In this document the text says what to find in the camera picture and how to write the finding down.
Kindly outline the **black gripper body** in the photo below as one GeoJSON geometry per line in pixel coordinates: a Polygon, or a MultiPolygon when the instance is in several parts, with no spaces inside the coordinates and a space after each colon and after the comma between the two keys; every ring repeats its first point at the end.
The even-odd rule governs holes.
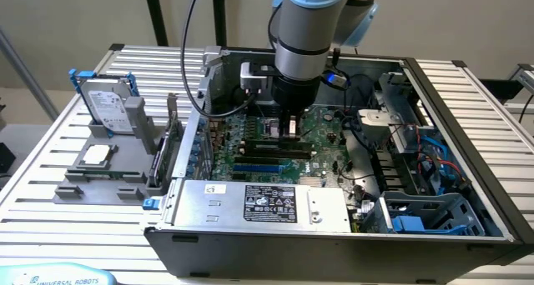
{"type": "Polygon", "coordinates": [[[282,109],[302,111],[315,102],[319,84],[321,77],[298,81],[285,76],[278,76],[273,82],[273,98],[282,109]]]}

